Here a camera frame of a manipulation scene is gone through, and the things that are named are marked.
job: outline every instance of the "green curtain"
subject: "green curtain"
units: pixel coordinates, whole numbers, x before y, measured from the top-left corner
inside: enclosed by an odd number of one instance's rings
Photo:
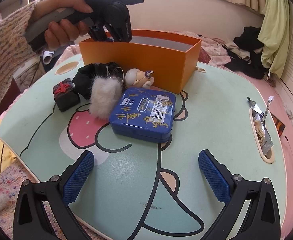
[[[262,64],[281,78],[288,56],[290,11],[288,0],[266,0],[258,40],[264,44]]]

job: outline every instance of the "knitted sweater sleeve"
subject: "knitted sweater sleeve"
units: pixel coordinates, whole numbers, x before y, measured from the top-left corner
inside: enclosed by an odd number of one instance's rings
[[[36,2],[32,2],[0,22],[0,102],[11,84],[16,69],[35,56],[24,38],[35,6]]]

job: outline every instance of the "barcode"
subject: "barcode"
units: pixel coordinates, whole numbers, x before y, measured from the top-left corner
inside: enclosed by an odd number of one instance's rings
[[[168,108],[169,97],[157,95],[155,104],[153,105],[152,112],[150,114],[151,122],[164,123],[165,113]]]

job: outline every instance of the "snack packet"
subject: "snack packet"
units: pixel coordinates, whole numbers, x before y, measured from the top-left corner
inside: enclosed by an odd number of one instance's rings
[[[266,156],[271,147],[273,146],[272,138],[265,127],[265,118],[269,112],[270,104],[273,100],[273,96],[269,97],[267,108],[265,113],[261,111],[255,101],[252,101],[248,97],[249,106],[252,109],[252,117],[254,122],[254,128],[259,140],[262,153]]]

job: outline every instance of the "blue textured gripper pad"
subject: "blue textured gripper pad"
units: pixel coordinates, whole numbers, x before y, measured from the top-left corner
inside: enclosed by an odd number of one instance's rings
[[[88,152],[63,187],[63,202],[65,205],[68,205],[76,200],[84,185],[84,182],[93,170],[93,166],[94,155],[92,152]]]
[[[210,184],[217,200],[227,204],[231,199],[229,184],[204,151],[201,151],[199,154],[199,167]]]

